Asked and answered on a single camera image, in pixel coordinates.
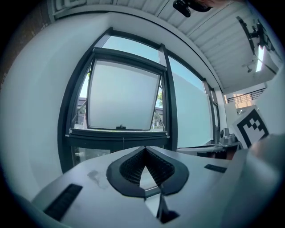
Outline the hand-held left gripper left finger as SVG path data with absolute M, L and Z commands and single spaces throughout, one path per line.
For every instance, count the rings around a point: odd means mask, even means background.
M 43 188 L 32 200 L 44 211 L 70 184 L 82 189 L 61 222 L 72 228 L 159 228 L 160 221 L 148 205 L 155 208 L 159 196 L 147 200 L 127 197 L 117 192 L 106 178 L 109 164 L 135 147 L 86 160 Z

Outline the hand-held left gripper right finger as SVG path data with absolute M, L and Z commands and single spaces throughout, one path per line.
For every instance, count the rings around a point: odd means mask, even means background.
M 175 172 L 161 183 L 160 191 L 169 211 L 179 216 L 167 223 L 145 219 L 146 228 L 220 228 L 228 194 L 221 184 L 231 160 L 188 155 L 159 147 L 146 147 L 170 164 Z

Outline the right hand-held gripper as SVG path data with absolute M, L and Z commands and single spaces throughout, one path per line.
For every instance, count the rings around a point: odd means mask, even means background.
M 229 128 L 224 129 L 223 139 L 225 142 L 220 142 L 220 144 L 229 147 L 234 143 L 239 143 L 242 149 L 248 149 L 267 136 L 269 136 L 269 131 L 260 111 L 257 108 L 249 108 Z M 187 155 L 210 156 L 212 153 L 222 152 L 223 147 L 208 144 L 178 148 L 176 151 Z

